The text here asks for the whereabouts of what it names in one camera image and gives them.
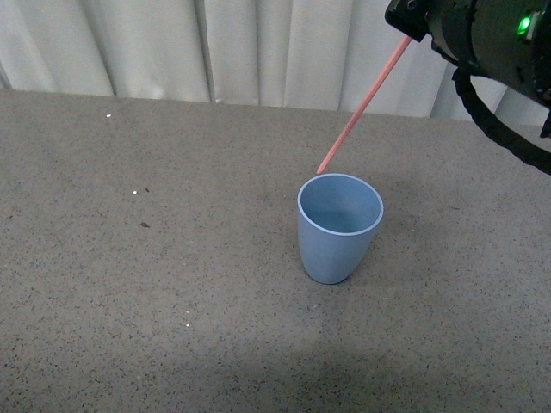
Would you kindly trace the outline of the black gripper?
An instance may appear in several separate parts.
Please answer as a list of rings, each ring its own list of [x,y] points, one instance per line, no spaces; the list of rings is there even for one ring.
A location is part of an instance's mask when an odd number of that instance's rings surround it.
[[[392,1],[392,27],[474,76],[550,102],[549,1]]]

